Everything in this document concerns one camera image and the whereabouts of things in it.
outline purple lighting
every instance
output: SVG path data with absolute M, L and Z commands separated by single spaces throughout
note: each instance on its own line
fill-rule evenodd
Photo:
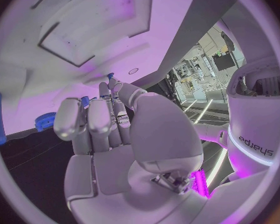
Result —
M 191 173 L 190 179 L 192 178 L 194 178 L 194 182 L 192 184 L 191 189 L 198 192 L 203 197 L 209 198 L 210 196 L 206 185 L 206 179 L 203 169 Z

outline purple light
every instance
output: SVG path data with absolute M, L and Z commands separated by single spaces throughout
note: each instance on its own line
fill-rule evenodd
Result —
M 191 189 L 198 192 L 201 196 L 209 198 L 209 192 L 206 185 L 206 179 L 203 169 L 191 173 L 190 179 L 194 178 Z

